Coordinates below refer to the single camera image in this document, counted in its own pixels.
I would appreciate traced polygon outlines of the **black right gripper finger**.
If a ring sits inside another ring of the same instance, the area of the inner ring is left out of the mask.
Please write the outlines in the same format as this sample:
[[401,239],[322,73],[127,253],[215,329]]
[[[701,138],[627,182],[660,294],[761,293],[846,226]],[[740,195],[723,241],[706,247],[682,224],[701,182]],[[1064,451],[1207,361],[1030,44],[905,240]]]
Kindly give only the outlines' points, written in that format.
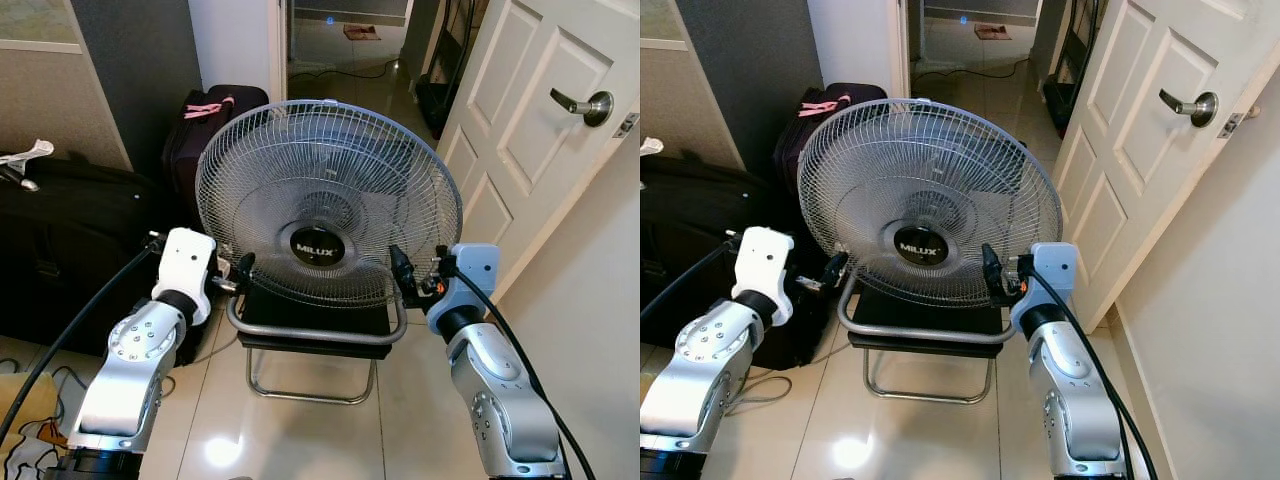
[[988,243],[983,243],[980,246],[980,253],[983,279],[989,294],[992,297],[1005,297],[1004,265],[1001,264],[1001,257]]
[[390,273],[403,300],[417,298],[417,285],[413,276],[413,265],[408,255],[397,244],[388,247],[390,255]]

